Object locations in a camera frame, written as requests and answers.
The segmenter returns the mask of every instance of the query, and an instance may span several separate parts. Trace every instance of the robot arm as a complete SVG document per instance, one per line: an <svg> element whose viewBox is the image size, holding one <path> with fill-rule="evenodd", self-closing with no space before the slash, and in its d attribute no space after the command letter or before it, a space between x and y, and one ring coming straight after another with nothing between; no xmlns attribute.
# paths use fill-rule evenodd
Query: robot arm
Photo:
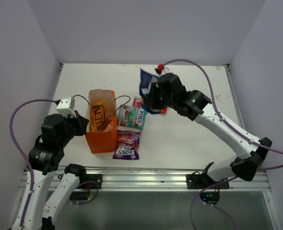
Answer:
<svg viewBox="0 0 283 230"><path fill-rule="evenodd" d="M35 146L29 153L34 173L33 190L30 191L31 172L28 171L22 205L12 230L53 230L59 210L77 185L84 182L85 168L71 164L66 168L62 182L45 204L52 179L64 157L64 147L74 136L86 134L89 121L73 109L74 98L63 98L57 105L60 114L48 115L44 119L42 135L36 139Z"/></svg>
<svg viewBox="0 0 283 230"><path fill-rule="evenodd" d="M166 106L173 108L179 115L196 121L216 134L236 154L226 161L212 162L206 166L202 174L193 175L193 182L200 188L208 187L231 176L238 176L243 180L251 181L268 152L266 149L241 138L223 120L228 121L240 133L249 137L251 142L258 141L258 143L268 147L272 144L268 138L259 139L243 130L221 111L220 114L223 119L220 119L207 96L198 90L186 91L180 78L173 73L163 74L156 83L151 84L149 95L144 103L150 109L162 109Z"/></svg>

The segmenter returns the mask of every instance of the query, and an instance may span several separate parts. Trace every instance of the white backdrop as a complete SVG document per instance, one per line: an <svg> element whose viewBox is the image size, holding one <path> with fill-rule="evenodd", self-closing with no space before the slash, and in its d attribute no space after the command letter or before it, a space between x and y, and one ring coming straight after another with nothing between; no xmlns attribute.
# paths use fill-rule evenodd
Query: white backdrop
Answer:
<svg viewBox="0 0 283 230"><path fill-rule="evenodd" d="M230 63L265 0L28 0L64 63Z"/></svg>
<svg viewBox="0 0 283 230"><path fill-rule="evenodd" d="M231 77L247 130L283 150L283 0L267 0L231 64ZM270 152L266 166L283 163ZM283 169L268 171L283 226Z"/></svg>
<svg viewBox="0 0 283 230"><path fill-rule="evenodd" d="M52 98L59 65L25 0L0 0L0 230L6 228L25 162L9 135L9 119L21 103ZM50 107L28 105L14 132L26 153L34 146Z"/></svg>

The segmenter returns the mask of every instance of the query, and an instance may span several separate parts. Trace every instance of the white table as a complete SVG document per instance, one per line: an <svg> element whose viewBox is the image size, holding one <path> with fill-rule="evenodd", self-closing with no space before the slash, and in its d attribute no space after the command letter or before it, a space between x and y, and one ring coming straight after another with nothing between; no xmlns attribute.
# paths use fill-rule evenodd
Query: white table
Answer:
<svg viewBox="0 0 283 230"><path fill-rule="evenodd" d="M54 99L75 94L88 97L89 90L110 89L116 96L129 95L132 101L138 96L140 68L155 73L155 65L117 64L64 64ZM187 90L200 90L210 96L207 81L195 66L169 66L177 74ZM224 67L208 67L207 71L217 97L218 108L238 124L235 106ZM119 99L117 106L125 102ZM87 102L76 98L75 109L81 115L87 111ZM57 113L52 106L50 114ZM113 153L92 154L85 137L74 137L65 148L60 165L70 163L91 167L202 169L209 162L223 160L234 153L223 141L206 128L179 116L168 109L166 115L146 116L141 134L137 161L113 160Z"/></svg>

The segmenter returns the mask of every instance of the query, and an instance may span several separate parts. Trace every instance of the orange paper bag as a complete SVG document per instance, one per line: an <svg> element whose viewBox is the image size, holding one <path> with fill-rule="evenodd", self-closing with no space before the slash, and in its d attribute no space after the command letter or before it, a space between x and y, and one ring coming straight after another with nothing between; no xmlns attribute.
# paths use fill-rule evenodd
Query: orange paper bag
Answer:
<svg viewBox="0 0 283 230"><path fill-rule="evenodd" d="M104 101L105 103L105 130L103 132L90 131L85 137L92 153L113 152L117 142L117 114L114 91L111 90L90 90L89 102L86 117L90 119L91 105Z"/></svg>

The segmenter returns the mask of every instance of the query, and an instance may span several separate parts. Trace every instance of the black cable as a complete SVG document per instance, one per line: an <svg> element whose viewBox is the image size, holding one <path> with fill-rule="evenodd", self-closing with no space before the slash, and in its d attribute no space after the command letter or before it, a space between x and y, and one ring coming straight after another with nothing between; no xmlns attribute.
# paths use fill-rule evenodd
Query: black cable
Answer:
<svg viewBox="0 0 283 230"><path fill-rule="evenodd" d="M73 96L73 98L74 98L74 97L81 97L81 98L84 98L85 101L87 101L88 105L90 105L90 104L89 104L89 101L86 99L86 97L84 97L84 96L82 96L82 95L80 95L80 94L76 94L76 95Z"/></svg>
<svg viewBox="0 0 283 230"><path fill-rule="evenodd" d="M124 104L120 105L120 106L115 110L115 112L113 113L113 115L115 115L115 113L117 112L118 109L120 109L122 106L124 106L124 105L126 105L127 103L129 103L130 100L131 100L131 97L130 97L130 96L122 95L122 96L119 96L119 97L115 98L114 101L116 101L116 100L117 100L118 98L120 98L120 97L128 97L128 101L125 102Z"/></svg>

